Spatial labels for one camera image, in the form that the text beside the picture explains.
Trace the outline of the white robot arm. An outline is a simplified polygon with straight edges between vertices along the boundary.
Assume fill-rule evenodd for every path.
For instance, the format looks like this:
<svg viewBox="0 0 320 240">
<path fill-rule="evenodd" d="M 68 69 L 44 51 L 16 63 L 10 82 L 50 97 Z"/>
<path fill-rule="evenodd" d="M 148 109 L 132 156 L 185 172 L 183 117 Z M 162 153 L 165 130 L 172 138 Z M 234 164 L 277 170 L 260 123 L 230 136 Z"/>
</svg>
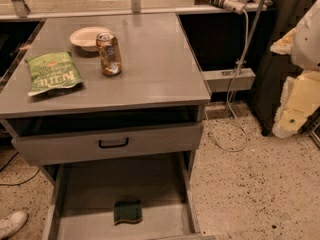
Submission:
<svg viewBox="0 0 320 240">
<path fill-rule="evenodd" d="M 287 138 L 320 107 L 320 0 L 270 51 L 290 55 L 291 62 L 302 69 L 298 77 L 286 79 L 272 128 L 275 136 Z"/>
</svg>

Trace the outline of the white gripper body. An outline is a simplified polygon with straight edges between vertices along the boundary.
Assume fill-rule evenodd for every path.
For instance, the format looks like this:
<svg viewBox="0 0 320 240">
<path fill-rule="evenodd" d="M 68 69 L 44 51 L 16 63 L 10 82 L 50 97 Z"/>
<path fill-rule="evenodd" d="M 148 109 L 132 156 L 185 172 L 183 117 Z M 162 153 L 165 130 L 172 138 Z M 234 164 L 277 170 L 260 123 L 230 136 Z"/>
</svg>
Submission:
<svg viewBox="0 0 320 240">
<path fill-rule="evenodd" d="M 282 124 L 304 124 L 320 106 L 320 72 L 304 70 L 293 81 Z"/>
</svg>

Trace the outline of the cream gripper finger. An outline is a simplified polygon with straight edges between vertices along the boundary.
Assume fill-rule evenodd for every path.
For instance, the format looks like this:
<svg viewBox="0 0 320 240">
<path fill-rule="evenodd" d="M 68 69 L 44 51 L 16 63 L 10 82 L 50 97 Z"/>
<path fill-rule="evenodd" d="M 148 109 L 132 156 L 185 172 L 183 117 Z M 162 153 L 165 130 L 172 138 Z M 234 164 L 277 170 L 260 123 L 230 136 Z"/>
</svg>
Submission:
<svg viewBox="0 0 320 240">
<path fill-rule="evenodd" d="M 291 29 L 282 38 L 274 42 L 270 47 L 270 51 L 280 55 L 290 55 L 292 53 L 294 34 L 295 28 Z"/>
<path fill-rule="evenodd" d="M 298 133 L 307 119 L 301 113 L 277 112 L 272 133 L 278 138 L 288 138 Z"/>
</svg>

